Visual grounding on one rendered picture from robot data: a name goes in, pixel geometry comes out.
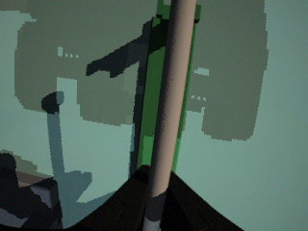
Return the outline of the grey pin with red cap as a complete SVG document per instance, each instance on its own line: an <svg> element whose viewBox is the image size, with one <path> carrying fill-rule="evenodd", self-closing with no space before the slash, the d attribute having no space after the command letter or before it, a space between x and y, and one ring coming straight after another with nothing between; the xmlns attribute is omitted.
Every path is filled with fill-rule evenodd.
<svg viewBox="0 0 308 231"><path fill-rule="evenodd" d="M172 0L142 231L161 231L192 47L196 0Z"/></svg>

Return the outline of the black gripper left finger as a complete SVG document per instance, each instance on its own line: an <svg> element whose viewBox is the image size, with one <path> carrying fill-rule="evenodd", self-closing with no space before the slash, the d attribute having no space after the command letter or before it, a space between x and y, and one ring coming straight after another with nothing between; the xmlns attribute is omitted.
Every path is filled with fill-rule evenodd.
<svg viewBox="0 0 308 231"><path fill-rule="evenodd" d="M0 224L0 231L142 231L145 220L150 165L141 165L132 177L95 212L64 230L18 228Z"/></svg>

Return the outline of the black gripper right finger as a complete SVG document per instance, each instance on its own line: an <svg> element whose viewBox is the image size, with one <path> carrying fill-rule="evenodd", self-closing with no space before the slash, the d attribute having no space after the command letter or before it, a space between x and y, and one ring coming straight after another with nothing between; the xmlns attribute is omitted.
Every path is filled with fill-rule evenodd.
<svg viewBox="0 0 308 231"><path fill-rule="evenodd" d="M199 193L170 171L161 231L245 231L220 215Z"/></svg>

